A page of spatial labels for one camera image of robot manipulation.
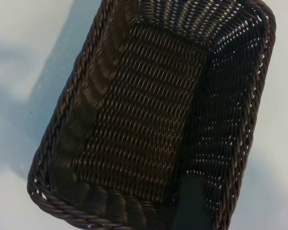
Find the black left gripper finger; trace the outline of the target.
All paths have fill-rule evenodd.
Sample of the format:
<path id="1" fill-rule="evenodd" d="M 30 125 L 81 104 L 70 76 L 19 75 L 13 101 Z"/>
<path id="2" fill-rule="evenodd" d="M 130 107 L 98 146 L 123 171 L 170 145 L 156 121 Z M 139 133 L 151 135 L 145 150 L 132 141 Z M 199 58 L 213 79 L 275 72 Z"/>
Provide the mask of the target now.
<path id="1" fill-rule="evenodd" d="M 180 201 L 176 211 L 176 229 L 211 230 L 212 228 L 202 181 L 194 175 L 182 177 Z"/>

